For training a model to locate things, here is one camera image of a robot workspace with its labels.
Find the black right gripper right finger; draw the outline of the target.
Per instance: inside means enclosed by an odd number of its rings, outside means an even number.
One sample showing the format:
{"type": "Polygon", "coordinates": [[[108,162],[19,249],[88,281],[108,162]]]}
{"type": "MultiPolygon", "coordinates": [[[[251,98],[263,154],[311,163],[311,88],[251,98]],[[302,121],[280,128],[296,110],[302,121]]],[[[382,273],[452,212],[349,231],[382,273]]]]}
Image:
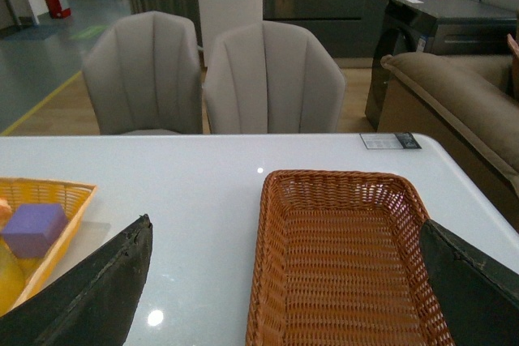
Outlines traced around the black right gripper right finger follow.
{"type": "Polygon", "coordinates": [[[419,245],[455,344],[517,345],[518,274],[434,220],[419,245]]]}

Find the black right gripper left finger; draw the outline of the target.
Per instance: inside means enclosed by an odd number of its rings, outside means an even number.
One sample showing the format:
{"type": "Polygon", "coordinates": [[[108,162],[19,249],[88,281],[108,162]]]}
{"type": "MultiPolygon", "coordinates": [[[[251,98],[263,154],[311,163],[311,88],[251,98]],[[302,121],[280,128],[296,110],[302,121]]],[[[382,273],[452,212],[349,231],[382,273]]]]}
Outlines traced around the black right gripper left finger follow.
{"type": "Polygon", "coordinates": [[[142,215],[1,318],[3,345],[122,345],[147,280],[153,227],[142,215]]]}

